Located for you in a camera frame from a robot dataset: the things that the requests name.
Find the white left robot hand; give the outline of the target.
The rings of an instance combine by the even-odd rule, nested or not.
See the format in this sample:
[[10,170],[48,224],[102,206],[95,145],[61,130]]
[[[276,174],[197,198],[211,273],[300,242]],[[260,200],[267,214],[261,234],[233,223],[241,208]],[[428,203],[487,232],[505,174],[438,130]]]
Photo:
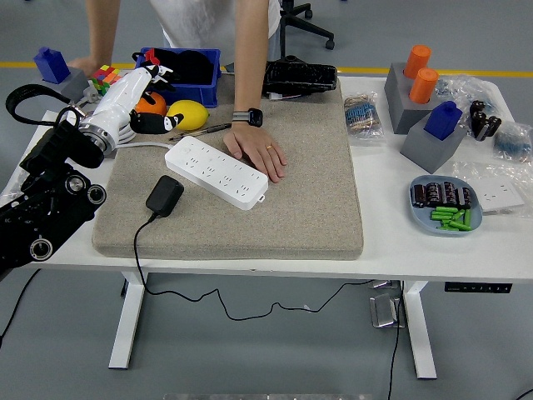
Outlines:
[[134,69],[111,85],[92,115],[80,122],[79,130],[115,143],[118,143],[119,131],[126,125],[135,133],[169,133],[184,119],[181,113],[171,116],[139,113],[135,108],[150,83],[167,83],[165,76],[171,73],[170,68],[155,64]]

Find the person's right hand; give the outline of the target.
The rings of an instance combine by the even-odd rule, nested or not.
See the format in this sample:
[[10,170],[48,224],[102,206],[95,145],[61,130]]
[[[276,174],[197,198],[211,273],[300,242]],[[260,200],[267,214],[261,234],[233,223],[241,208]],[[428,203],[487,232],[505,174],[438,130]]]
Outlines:
[[68,62],[67,65],[83,71],[87,78],[91,77],[102,66],[100,61],[93,56],[75,58]]

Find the person's left hand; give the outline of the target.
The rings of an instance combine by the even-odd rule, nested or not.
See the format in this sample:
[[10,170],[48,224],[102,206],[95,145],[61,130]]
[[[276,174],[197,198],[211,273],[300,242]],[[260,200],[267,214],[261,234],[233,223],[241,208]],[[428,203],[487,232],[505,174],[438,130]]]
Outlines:
[[234,122],[223,142],[235,159],[246,156],[252,165],[266,174],[273,183],[285,177],[286,155],[262,127],[253,127],[246,122]]

